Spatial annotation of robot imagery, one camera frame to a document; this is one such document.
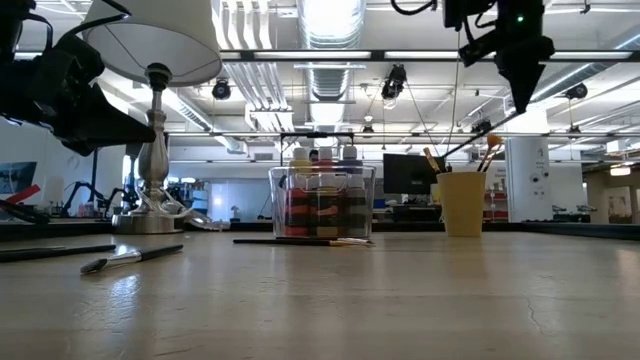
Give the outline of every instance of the table surface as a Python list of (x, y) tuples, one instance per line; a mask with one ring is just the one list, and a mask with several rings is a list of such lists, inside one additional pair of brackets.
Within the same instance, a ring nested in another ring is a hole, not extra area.
[(637, 359), (640, 243), (375, 234), (373, 248), (233, 245), (268, 234), (96, 235), (17, 247), (183, 243), (93, 275), (100, 254), (0, 264), (0, 359)]

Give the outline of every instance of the office desk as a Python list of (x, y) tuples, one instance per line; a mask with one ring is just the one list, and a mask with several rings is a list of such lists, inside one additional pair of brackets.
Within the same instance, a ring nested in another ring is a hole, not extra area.
[(0, 359), (600, 359), (640, 354), (640, 243), (377, 233), (374, 248), (256, 233), (4, 243), (184, 253), (94, 275), (99, 254), (0, 264)]

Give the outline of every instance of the ceiling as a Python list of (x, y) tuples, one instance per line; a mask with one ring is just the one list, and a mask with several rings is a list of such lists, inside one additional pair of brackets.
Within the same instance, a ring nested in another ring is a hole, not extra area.
[[(37, 13), (47, 17), (53, 24), (56, 38), (78, 25), (91, 3), (88, 0), (37, 2)], [(406, 8), (416, 6), (412, 4), (419, 4), (416, 1), (399, 3)], [(591, 5), (592, 11), (586, 15), (568, 12), (581, 8), (582, 1), (558, 0), (547, 5), (544, 34), (554, 40), (556, 49), (612, 49), (611, 41), (630, 30), (633, 33), (634, 27), (638, 27), (636, 30), (640, 34), (637, 20), (640, 0), (598, 0), (591, 1)], [(296, 2), (272, 0), (269, 6), (271, 8), (270, 34), (274, 47), (299, 49)], [(474, 34), (477, 37), (481, 32), (474, 30)], [(27, 23), (20, 42), (20, 50), (42, 49), (44, 37), (44, 28), (40, 24)], [(367, 1), (360, 45), (362, 49), (453, 50), (457, 49), (459, 44), (462, 46), (465, 43), (464, 35), (459, 38), (455, 31), (444, 29), (440, 12), (424, 12), (407, 17), (393, 11), (386, 0)], [(556, 76), (568, 66), (578, 65), (582, 64), (549, 64), (543, 74), (543, 80)], [(465, 118), (465, 115), (491, 97), (505, 96), (509, 92), (506, 88), (507, 83), (497, 74), (495, 65), (491, 63), (478, 63), (470, 68), (464, 68), (456, 63), (407, 63), (405, 69), (411, 91), (405, 89), (398, 98), (397, 105), (385, 110), (378, 92), (380, 84), (391, 67), (390, 62), (366, 63), (365, 69), (353, 71), (350, 91), (347, 98), (343, 99), (349, 104), (345, 106), (343, 121), (336, 130), (359, 132), (365, 124), (365, 115), (371, 115), (376, 132), (422, 131), (424, 125), (421, 117), (433, 131), (449, 131), (452, 123), (460, 125), (460, 127), (454, 126), (455, 131), (459, 128), (468, 131), (468, 125), (478, 118), (476, 115)], [(287, 102), (292, 107), (293, 125), (298, 131), (312, 129), (304, 72), (294, 69), (293, 63), (278, 63), (277, 69)], [(568, 111), (566, 100), (547, 102), (547, 116), (551, 130), (566, 130), (571, 118), (574, 122), (578, 122), (640, 100), (640, 83), (637, 79), (640, 79), (640, 66), (634, 63), (618, 64), (585, 81), (589, 88), (589, 96), (574, 102), (571, 112)], [(101, 82), (107, 84), (115, 96), (130, 104), (133, 116), (143, 118), (144, 110), (150, 106), (149, 95), (145, 96), (142, 93), (144, 89), (142, 92), (140, 89), (134, 89), (130, 81), (108, 71), (102, 76)], [(628, 83), (627, 86), (610, 91), (625, 82)], [(215, 125), (216, 131), (253, 131), (244, 120), (247, 103), (242, 94), (232, 87), (230, 99), (215, 101), (211, 95), (214, 83), (215, 81), (212, 81), (195, 88), (179, 89), (177, 92), (179, 96), (187, 98), (201, 114), (204, 114)], [(168, 131), (199, 131), (179, 113), (171, 109), (165, 110), (168, 115)], [(494, 116), (492, 115), (492, 120), (499, 120)], [(615, 131), (621, 126), (628, 128), (630, 124), (636, 122), (640, 126), (640, 116), (631, 111), (623, 117), (599, 122), (590, 127), (589, 131)], [(381, 140), (407, 142), (407, 139), (380, 138), (363, 140), (363, 142), (375, 143)], [(581, 146), (588, 149), (600, 146), (605, 141), (594, 139), (583, 142)], [(206, 145), (219, 144), (211, 139), (206, 142)]]

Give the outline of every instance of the silver lamp base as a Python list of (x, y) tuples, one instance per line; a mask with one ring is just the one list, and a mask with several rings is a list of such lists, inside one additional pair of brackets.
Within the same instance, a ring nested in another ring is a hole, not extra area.
[(156, 214), (114, 215), (111, 224), (116, 234), (175, 234), (184, 231), (183, 219), (173, 219)]

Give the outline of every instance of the white lampshade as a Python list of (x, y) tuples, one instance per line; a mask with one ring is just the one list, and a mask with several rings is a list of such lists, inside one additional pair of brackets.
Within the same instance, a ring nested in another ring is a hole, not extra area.
[[(118, 0), (132, 16), (83, 32), (105, 65), (128, 79), (146, 83), (152, 63), (169, 68), (171, 87), (202, 84), (222, 70), (211, 20), (210, 0)], [(103, 1), (91, 5), (85, 22), (118, 15)]]

